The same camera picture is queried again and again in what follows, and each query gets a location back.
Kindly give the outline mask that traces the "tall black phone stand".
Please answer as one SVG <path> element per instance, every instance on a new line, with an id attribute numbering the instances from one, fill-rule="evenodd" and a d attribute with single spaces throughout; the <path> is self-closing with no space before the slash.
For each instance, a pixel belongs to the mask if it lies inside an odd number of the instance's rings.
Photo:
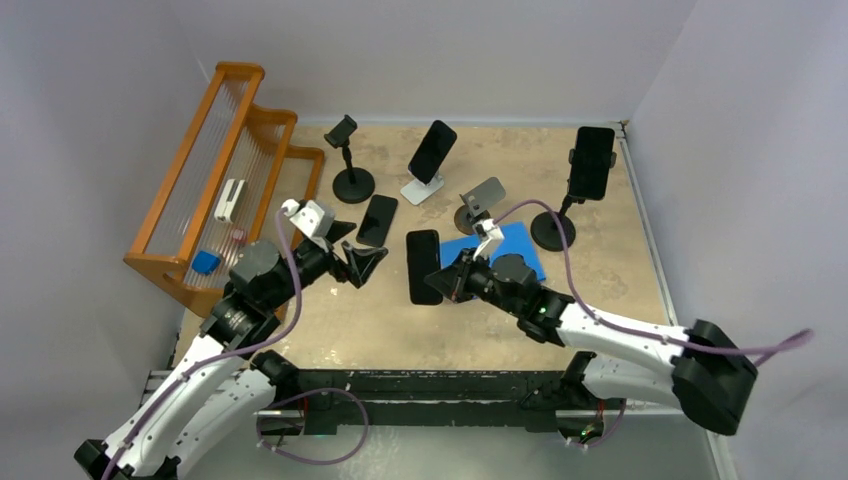
<path id="1" fill-rule="evenodd" d="M 614 154 L 615 166 L 617 154 Z M 530 234 L 536 245 L 551 252 L 562 252 L 565 247 L 571 247 L 576 240 L 577 231 L 573 221 L 567 216 L 567 211 L 572 205 L 587 201 L 593 200 L 576 200 L 570 197 L 567 185 L 567 193 L 557 213 L 540 213 L 533 219 Z"/>

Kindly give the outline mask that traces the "white rectangular device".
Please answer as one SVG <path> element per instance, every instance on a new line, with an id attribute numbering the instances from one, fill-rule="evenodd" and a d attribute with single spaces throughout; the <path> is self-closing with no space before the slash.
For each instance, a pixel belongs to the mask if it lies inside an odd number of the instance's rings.
<path id="1" fill-rule="evenodd" d="M 245 179 L 228 179 L 223 186 L 216 203 L 213 217 L 215 220 L 231 224 L 236 216 L 241 198 L 247 189 Z"/>

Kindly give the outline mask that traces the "black phone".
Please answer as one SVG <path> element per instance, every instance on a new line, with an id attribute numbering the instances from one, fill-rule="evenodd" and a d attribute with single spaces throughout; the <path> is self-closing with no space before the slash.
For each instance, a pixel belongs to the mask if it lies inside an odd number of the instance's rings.
<path id="1" fill-rule="evenodd" d="M 441 268 L 438 232 L 415 230 L 406 234 L 406 262 L 410 301 L 414 305 L 435 306 L 442 295 L 425 282 L 425 277 Z"/>
<path id="2" fill-rule="evenodd" d="M 605 197 L 614 166 L 616 132 L 611 128 L 581 126 L 570 152 L 568 195 L 576 200 L 599 201 Z"/>
<path id="3" fill-rule="evenodd" d="M 441 120 L 434 120 L 413 154 L 408 170 L 418 181 L 428 184 L 457 141 L 457 133 Z"/>

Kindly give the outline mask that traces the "orange wooden rack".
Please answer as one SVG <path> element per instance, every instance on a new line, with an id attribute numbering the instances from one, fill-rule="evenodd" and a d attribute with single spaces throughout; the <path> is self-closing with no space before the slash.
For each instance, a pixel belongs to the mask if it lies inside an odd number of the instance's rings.
<path id="1" fill-rule="evenodd" d="M 316 195 L 325 154 L 297 146 L 291 139 L 298 116 L 286 109 L 262 107 L 255 101 L 265 71 L 258 64 L 220 62 L 196 113 L 176 150 L 125 263 L 194 314 L 205 317 L 223 294 L 227 272 L 240 250 L 259 239 L 273 217 L 275 188 L 283 166 L 310 170 L 296 178 L 295 197 Z M 231 224 L 214 219 L 224 183 L 245 179 Z M 243 245 L 230 239 L 235 228 L 247 234 Z M 221 264 L 211 275 L 192 271 L 200 250 L 216 252 Z"/>

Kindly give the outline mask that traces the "black smartphone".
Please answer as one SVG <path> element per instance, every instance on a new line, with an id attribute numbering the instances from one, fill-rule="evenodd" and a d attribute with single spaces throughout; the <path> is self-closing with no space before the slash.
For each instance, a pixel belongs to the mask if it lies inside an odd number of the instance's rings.
<path id="1" fill-rule="evenodd" d="M 373 195 L 356 234 L 356 241 L 369 247 L 383 247 L 398 204 L 394 197 Z"/>

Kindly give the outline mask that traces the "blue small block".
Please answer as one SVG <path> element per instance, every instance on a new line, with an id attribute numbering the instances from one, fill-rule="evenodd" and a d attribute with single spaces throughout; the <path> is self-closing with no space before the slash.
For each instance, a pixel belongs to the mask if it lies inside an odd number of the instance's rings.
<path id="1" fill-rule="evenodd" d="M 191 269 L 199 275 L 211 275 L 221 264 L 221 257 L 216 252 L 207 250 L 198 251 L 192 262 Z"/>

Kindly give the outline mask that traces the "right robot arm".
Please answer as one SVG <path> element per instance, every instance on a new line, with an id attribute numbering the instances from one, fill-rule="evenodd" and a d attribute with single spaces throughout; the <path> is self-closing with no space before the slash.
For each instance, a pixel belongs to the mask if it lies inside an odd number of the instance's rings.
<path id="1" fill-rule="evenodd" d="M 717 434 L 739 429 L 758 369 L 711 322 L 658 325 L 582 306 L 544 286 L 518 254 L 489 262 L 464 252 L 425 282 L 454 303 L 479 299 L 512 315 L 534 341 L 594 352 L 561 381 L 573 406 L 596 398 L 642 400 L 678 408 Z"/>

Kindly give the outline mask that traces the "black phone on tall stand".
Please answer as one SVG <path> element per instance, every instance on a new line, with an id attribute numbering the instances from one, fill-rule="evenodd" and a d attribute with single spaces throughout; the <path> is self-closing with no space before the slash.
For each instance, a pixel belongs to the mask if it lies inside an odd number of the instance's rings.
<path id="1" fill-rule="evenodd" d="M 570 152 L 568 195 L 576 200 L 599 201 L 605 197 L 614 166 L 616 132 L 611 128 L 581 126 Z"/>

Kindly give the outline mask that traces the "black round-base phone stand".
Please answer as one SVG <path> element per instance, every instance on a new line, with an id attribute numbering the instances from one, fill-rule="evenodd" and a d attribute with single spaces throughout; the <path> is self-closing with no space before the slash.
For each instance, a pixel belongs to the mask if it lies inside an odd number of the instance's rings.
<path id="1" fill-rule="evenodd" d="M 346 204 L 358 204 L 366 201 L 375 191 L 373 175 L 364 168 L 353 165 L 350 137 L 357 130 L 356 121 L 345 114 L 339 123 L 324 135 L 324 140 L 334 149 L 340 149 L 345 168 L 332 182 L 332 191 L 336 198 Z"/>

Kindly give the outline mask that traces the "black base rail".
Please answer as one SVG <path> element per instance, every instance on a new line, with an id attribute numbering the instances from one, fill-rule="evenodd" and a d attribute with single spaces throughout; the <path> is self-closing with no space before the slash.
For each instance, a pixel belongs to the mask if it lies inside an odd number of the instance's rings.
<path id="1" fill-rule="evenodd" d="M 305 417 L 309 435 L 341 426 L 520 428 L 578 441 L 608 433 L 620 411 L 681 415 L 632 394 L 600 400 L 560 371 L 301 369 L 271 389 L 269 414 Z"/>

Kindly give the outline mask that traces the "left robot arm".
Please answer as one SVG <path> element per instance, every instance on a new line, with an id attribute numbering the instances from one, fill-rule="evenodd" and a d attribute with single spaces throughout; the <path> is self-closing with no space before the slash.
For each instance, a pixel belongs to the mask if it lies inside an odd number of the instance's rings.
<path id="1" fill-rule="evenodd" d="M 388 254 L 341 248 L 337 255 L 311 240 L 285 252 L 267 240 L 245 247 L 179 364 L 126 423 L 74 452 L 87 476 L 183 479 L 239 423 L 302 398 L 297 368 L 269 348 L 284 336 L 277 309 L 325 274 L 359 288 Z"/>

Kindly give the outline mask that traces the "white phone stand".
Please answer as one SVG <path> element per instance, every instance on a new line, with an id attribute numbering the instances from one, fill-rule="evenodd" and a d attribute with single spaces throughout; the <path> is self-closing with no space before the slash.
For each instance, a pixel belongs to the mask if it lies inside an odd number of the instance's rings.
<path id="1" fill-rule="evenodd" d="M 400 189 L 400 194 L 411 205 L 418 206 L 440 190 L 444 184 L 445 180 L 441 173 L 436 173 L 428 183 L 423 183 L 417 178 L 413 178 L 412 181 Z"/>

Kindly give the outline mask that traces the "blue mat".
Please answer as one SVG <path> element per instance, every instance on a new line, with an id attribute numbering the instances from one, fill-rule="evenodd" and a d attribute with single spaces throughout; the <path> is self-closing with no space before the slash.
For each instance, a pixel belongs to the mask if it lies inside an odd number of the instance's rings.
<path id="1" fill-rule="evenodd" d="M 497 258 L 508 255 L 521 255 L 525 264 L 533 269 L 539 281 L 545 281 L 547 274 L 542 266 L 536 246 L 531 239 L 528 228 L 522 222 L 512 222 L 501 226 L 504 240 L 495 252 L 489 257 L 490 264 L 493 265 Z M 441 268 L 448 267 L 460 254 L 463 249 L 470 248 L 475 250 L 479 245 L 479 240 L 475 235 L 464 236 L 450 241 L 443 241 L 439 244 L 440 264 Z"/>

